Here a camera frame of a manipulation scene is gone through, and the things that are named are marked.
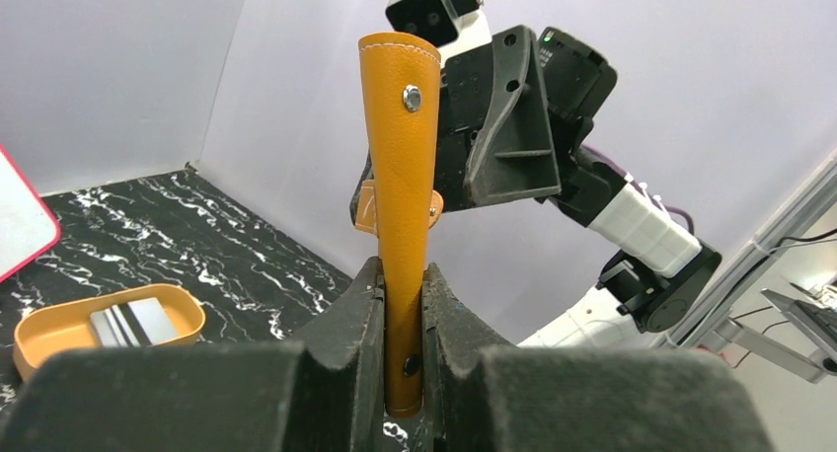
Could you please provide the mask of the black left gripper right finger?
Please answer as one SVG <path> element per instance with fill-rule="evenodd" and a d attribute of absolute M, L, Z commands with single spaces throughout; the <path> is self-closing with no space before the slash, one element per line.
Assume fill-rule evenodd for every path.
<path fill-rule="evenodd" d="M 524 348 L 422 281 L 430 451 L 769 451 L 751 399 L 700 349 Z"/>

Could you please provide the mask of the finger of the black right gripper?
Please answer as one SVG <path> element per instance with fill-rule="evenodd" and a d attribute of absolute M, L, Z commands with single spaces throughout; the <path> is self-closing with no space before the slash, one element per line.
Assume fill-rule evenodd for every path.
<path fill-rule="evenodd" d="M 468 207 L 561 191 L 537 36 L 518 25 L 493 36 L 492 93 L 466 163 Z"/>

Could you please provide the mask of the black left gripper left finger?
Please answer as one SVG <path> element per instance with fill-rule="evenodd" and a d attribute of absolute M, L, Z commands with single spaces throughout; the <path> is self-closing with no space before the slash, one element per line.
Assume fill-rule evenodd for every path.
<path fill-rule="evenodd" d="M 5 451 L 377 451 L 384 300 L 368 259 L 290 339 L 70 350 L 25 386 Z"/>

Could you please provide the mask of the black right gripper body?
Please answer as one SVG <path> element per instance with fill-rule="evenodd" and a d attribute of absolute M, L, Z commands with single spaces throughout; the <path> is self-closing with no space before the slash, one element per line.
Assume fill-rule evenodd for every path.
<path fill-rule="evenodd" d="M 434 189 L 444 210 L 471 208 L 463 181 L 470 151 L 484 126 L 494 85 L 489 44 L 447 59 L 441 69 Z"/>

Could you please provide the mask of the orange leather card holder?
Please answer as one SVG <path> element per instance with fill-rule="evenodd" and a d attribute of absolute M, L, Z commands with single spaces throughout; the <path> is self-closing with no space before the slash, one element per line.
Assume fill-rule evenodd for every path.
<path fill-rule="evenodd" d="M 358 52 L 385 290 L 385 409 L 410 417 L 423 403 L 421 288 L 428 232 L 441 212 L 431 205 L 441 58 L 401 32 L 367 35 Z"/>

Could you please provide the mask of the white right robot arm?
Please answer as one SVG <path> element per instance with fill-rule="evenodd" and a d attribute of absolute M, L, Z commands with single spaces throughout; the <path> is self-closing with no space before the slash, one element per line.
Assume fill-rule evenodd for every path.
<path fill-rule="evenodd" d="M 533 199 L 614 244 L 617 254 L 529 346 L 604 346 L 678 324 L 718 268 L 718 252 L 628 172 L 585 145 L 617 74 L 593 47 L 517 26 L 450 57 L 415 35 L 358 44 L 369 154 L 352 201 L 378 238 L 385 342 L 419 350 L 426 228 L 447 212 Z"/>

